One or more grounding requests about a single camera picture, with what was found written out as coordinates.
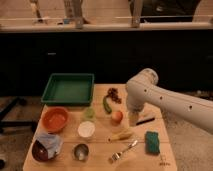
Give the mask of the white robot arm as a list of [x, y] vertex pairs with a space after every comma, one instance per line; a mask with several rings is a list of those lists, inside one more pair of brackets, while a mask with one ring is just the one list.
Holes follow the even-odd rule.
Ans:
[[158, 87], [158, 80], [153, 69], [145, 68], [127, 81], [126, 106], [130, 114], [138, 114], [149, 103], [213, 134], [213, 101]]

